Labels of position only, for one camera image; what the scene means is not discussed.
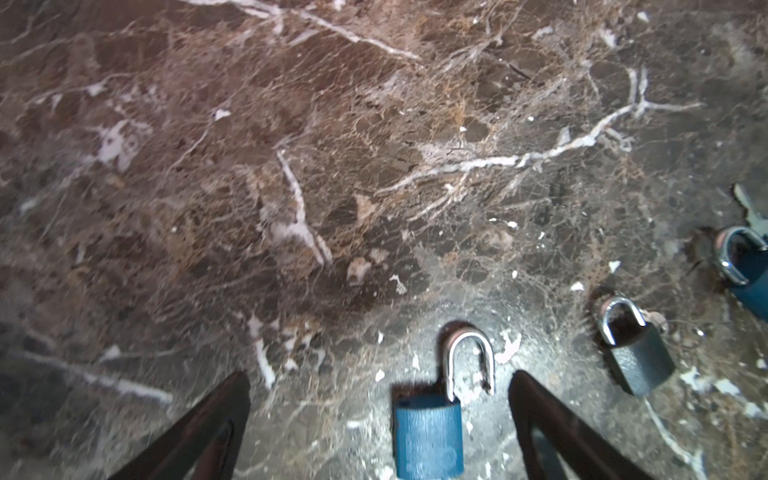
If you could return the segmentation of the blue padlock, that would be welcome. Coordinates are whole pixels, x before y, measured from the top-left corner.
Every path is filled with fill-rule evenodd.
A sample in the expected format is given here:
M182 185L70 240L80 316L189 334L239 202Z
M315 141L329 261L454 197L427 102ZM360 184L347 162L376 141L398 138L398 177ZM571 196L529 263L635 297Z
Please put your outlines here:
M466 340L480 350L483 390L496 393L495 355L489 337L463 323L441 341L439 390L394 402L394 460L399 479L455 479L464 473L462 404L456 394L456 352Z
M717 269L729 291L758 319L767 321L767 241L746 226L721 230L715 239Z

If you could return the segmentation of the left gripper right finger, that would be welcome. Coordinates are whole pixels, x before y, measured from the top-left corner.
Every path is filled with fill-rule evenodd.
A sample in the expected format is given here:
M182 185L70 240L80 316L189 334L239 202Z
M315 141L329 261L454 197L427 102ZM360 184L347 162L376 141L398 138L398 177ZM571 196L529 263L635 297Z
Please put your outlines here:
M529 479L648 479L600 434L524 370L516 371L508 399Z

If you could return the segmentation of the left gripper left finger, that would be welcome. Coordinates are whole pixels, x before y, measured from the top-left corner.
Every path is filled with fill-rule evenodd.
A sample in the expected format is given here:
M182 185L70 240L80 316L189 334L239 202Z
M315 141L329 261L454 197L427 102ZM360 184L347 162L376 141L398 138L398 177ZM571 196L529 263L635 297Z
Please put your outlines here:
M231 479L250 409L248 376L234 372L111 477Z

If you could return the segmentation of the black padlock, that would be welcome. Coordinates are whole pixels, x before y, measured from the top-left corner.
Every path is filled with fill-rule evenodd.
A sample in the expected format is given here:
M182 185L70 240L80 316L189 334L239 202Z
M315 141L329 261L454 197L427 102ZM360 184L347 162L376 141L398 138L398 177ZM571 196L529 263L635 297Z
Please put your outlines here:
M645 397L675 372L661 332L646 320L633 300L608 296L600 303L596 319L606 345L606 363L626 393Z

